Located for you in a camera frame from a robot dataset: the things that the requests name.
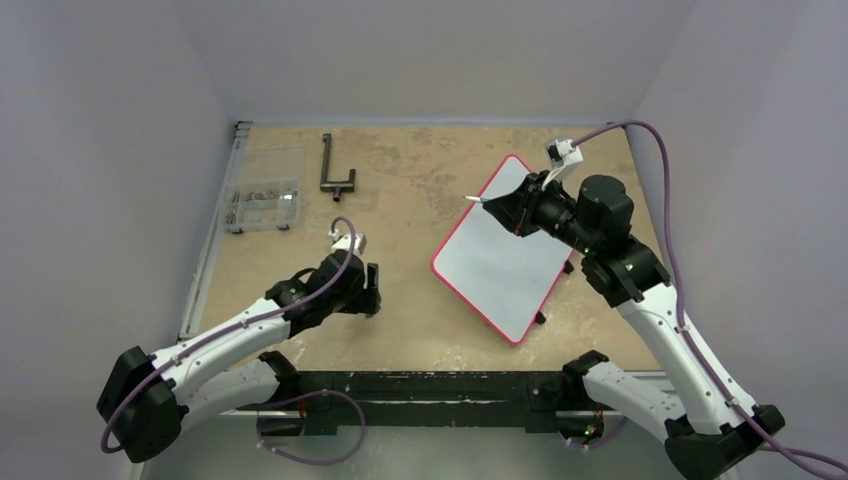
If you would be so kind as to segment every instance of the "worn table surface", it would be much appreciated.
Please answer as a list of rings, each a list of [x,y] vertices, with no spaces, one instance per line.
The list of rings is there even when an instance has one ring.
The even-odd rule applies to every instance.
[[[590,349],[628,370],[657,369],[632,328],[610,309],[577,270],[557,284],[518,346],[491,326],[430,270],[430,259],[467,204],[510,153],[536,170],[548,166],[543,145],[586,129],[549,128],[254,128],[248,151],[303,146],[306,167],[301,221],[288,232],[224,234],[200,331],[251,304],[275,282],[329,253],[326,236],[337,215],[368,236],[365,261],[380,265],[382,310],[373,318],[336,314],[275,347],[307,370],[558,370]],[[334,203],[319,191],[322,134],[333,134],[330,179],[357,169],[356,192]],[[585,162],[566,181],[604,173],[624,182],[636,209],[633,232],[656,250],[654,235],[621,130],[581,147]]]

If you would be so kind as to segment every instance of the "clear plastic box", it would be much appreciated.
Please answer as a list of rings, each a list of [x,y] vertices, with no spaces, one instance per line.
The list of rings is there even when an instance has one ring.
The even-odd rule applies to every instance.
[[[231,233],[288,230],[300,217],[300,179],[242,180],[227,185],[219,216]]]

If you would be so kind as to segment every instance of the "table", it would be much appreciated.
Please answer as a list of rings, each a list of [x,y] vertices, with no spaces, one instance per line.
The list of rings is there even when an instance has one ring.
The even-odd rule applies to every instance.
[[[531,168],[548,166],[543,145],[574,128],[271,128],[254,127],[247,149],[303,146],[306,171],[301,221],[288,232],[224,234],[199,330],[251,304],[275,282],[317,266],[329,253],[330,221],[345,215],[368,236],[365,260],[380,264],[382,310],[370,319],[333,315],[274,348],[302,370],[558,370],[596,349],[626,370],[656,370],[656,360],[630,326],[577,271],[555,287],[548,321],[512,346],[430,270],[430,259],[467,203],[505,155]],[[330,179],[357,169],[356,192],[334,203],[318,188],[322,134],[333,135]],[[636,204],[633,232],[657,249],[624,132],[581,147],[585,162],[566,181],[604,173],[624,182]]]

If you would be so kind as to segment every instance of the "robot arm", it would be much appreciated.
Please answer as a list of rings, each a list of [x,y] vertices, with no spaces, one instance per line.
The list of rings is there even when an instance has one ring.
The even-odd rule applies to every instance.
[[[168,362],[173,363],[129,401],[114,420],[112,433],[132,462],[158,455],[181,431],[208,417],[267,402],[283,388],[287,365],[281,355],[263,354],[243,368],[225,371],[236,362],[319,326],[333,313],[377,313],[378,266],[365,265],[360,258],[365,236],[356,234],[351,238],[337,231],[330,235],[335,242],[332,253],[317,268],[301,270],[278,282],[262,298],[221,325],[149,355],[134,347],[118,357],[97,402],[97,410],[107,422],[113,421],[118,405],[142,381]],[[335,283],[311,301],[303,302],[339,272],[349,249],[353,249],[353,255]],[[301,280],[306,274],[308,279]],[[274,314],[291,305],[296,306],[284,314]],[[264,315],[264,320],[248,321],[257,315]],[[186,351],[191,355],[183,358],[181,353]]]
[[[548,153],[555,167],[556,156],[575,153],[569,150],[570,143],[551,145]],[[656,255],[630,233],[633,201],[624,185],[613,177],[594,175],[583,181],[574,199],[559,178],[556,169],[550,174],[530,173],[514,192],[481,199],[481,203],[517,236],[543,230],[581,252],[589,284],[642,337],[678,396],[642,384],[597,352],[566,365],[564,374],[572,394],[610,405],[651,432],[686,478],[715,478],[763,442],[734,406],[769,434],[784,426],[783,417],[773,406],[756,404],[721,365],[685,312],[685,326],[678,327],[677,292]],[[684,331],[698,353],[690,348]],[[732,402],[721,395],[698,354],[719,374],[733,394]]]

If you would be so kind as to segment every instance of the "beige table surface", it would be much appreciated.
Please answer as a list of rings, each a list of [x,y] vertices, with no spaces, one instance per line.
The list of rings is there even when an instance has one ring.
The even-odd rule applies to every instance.
[[[596,349],[627,370],[658,369],[632,328],[577,270],[557,284],[524,342],[512,346],[430,270],[430,259],[459,220],[463,195],[480,191],[508,154],[536,170],[548,166],[546,141],[586,129],[549,128],[254,128],[247,150],[303,146],[301,221],[288,232],[224,234],[200,331],[223,322],[295,271],[329,253],[330,221],[349,217],[368,237],[365,261],[380,265],[382,310],[373,318],[336,314],[277,347],[303,370],[558,370]],[[334,203],[318,188],[322,134],[333,134],[330,180],[357,169],[356,192]],[[656,250],[630,149],[622,130],[581,147],[585,158],[566,181],[604,173],[634,198],[634,233]]]

